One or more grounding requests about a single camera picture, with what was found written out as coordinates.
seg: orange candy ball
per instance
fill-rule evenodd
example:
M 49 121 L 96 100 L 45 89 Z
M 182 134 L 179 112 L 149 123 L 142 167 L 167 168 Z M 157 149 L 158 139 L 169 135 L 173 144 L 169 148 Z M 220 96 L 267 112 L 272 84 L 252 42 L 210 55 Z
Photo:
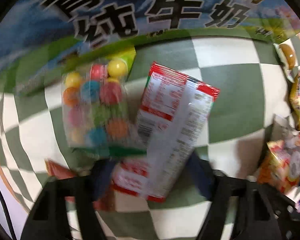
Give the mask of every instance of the orange candy ball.
M 76 106 L 79 104 L 79 89 L 75 87 L 69 87 L 63 92 L 63 102 L 67 106 Z
M 128 135 L 128 124 L 122 119 L 112 119 L 106 126 L 107 133 L 112 139 L 121 139 Z

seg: yellow candy ball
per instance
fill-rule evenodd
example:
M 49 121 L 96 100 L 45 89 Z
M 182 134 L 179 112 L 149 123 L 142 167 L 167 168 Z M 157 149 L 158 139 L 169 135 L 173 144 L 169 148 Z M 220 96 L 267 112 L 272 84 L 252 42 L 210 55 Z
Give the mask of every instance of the yellow candy ball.
M 108 64 L 108 74 L 111 77 L 122 77 L 127 75 L 127 64 L 122 59 L 111 60 Z
M 109 78 L 107 78 L 107 82 L 116 82 L 116 83 L 119 83 L 119 80 L 117 80 L 116 78 L 113 78 L 113 77 L 109 77 Z
M 66 76 L 65 85 L 66 87 L 80 87 L 82 83 L 82 77 L 77 72 L 71 72 Z
M 70 139 L 76 144 L 84 143 L 84 130 L 80 128 L 75 128 L 70 132 Z

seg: red and white snack package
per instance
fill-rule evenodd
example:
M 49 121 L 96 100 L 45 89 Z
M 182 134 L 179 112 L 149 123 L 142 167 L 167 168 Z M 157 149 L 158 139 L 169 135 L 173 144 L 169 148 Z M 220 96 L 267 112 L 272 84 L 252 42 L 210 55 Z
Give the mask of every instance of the red and white snack package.
M 114 171 L 114 188 L 163 202 L 218 95 L 219 89 L 154 62 L 136 124 L 147 156 L 121 161 Z

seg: red candy ball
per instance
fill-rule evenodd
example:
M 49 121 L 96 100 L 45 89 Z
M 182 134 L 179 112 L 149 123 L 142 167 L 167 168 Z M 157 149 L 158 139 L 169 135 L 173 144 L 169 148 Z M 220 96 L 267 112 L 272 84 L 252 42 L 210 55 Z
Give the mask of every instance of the red candy ball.
M 107 105 L 114 105 L 122 100 L 120 84 L 116 82 L 106 82 L 100 88 L 100 101 Z
M 107 78 L 107 68 L 105 65 L 95 64 L 90 70 L 90 79 L 100 81 L 101 79 Z

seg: navy blue object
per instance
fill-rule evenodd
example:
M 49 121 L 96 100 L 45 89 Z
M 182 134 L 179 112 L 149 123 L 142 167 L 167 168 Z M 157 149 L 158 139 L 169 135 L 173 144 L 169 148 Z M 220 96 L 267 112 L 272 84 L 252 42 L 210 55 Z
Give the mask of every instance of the navy blue object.
M 83 101 L 95 102 L 99 100 L 100 83 L 97 81 L 87 81 L 81 86 L 80 94 Z
M 103 127 L 93 128 L 87 132 L 85 140 L 87 145 L 100 146 L 107 142 L 106 130 Z
M 113 159 L 104 159 L 95 162 L 90 174 L 94 200 L 102 197 L 109 188 L 111 173 L 116 163 L 117 161 Z
M 201 160 L 194 151 L 186 164 L 186 169 L 200 195 L 211 200 L 215 191 L 215 176 L 209 162 Z

